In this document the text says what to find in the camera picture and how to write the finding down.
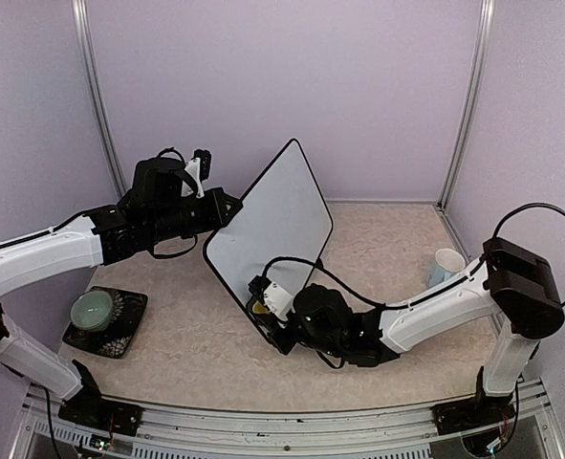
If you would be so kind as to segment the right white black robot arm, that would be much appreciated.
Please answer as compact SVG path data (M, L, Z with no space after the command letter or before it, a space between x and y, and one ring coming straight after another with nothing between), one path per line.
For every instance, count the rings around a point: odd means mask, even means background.
M357 367L393 361L427 339L501 313L505 320L474 395L433 408L441 435L488 426L517 414L517 380L539 342L562 327L565 313L545 258L498 236L483 249L449 280L397 304L367 299L371 309L363 313L345 301L345 283L336 290L311 284L291 294L264 270L249 284L249 311L280 353L300 344L327 364Z

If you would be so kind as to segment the yellow black whiteboard eraser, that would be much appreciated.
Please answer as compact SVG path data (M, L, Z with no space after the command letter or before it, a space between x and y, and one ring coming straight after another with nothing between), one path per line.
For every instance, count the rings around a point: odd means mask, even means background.
M270 313L269 309L258 300L252 302L250 311L255 315L268 315Z

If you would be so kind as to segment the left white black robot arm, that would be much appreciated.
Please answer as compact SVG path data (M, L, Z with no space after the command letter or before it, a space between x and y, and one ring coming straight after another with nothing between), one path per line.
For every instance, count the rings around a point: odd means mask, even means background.
M131 188L114 205L77 212L65 222L0 243L0 299L33 283L79 269L111 265L157 244L226 227L240 199L220 187L204 189L210 157L190 161L157 156L138 162ZM102 397L79 361L68 361L22 330L0 303L0 363L54 393L61 419L135 435L141 409Z

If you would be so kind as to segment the white whiteboard black frame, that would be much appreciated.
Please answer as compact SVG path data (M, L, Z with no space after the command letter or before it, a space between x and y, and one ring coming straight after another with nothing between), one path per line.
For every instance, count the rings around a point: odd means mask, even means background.
M249 311L249 283L277 256L266 278L293 297L310 279L333 232L333 218L297 139L289 140L241 198L243 208L204 243L203 255L217 279L264 338L262 320Z

